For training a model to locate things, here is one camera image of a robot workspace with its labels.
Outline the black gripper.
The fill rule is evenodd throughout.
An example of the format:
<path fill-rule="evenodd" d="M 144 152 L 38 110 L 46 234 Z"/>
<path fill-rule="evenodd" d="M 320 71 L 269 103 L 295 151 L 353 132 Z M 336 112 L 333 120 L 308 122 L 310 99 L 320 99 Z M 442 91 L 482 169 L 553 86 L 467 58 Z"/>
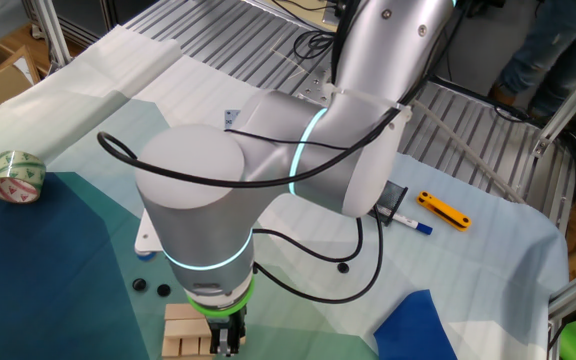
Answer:
<path fill-rule="evenodd" d="M 238 353 L 241 345 L 245 343 L 247 306 L 244 305 L 236 312 L 223 317 L 208 317 L 207 322 L 211 329 L 211 353 L 223 357 L 230 357 Z"/>

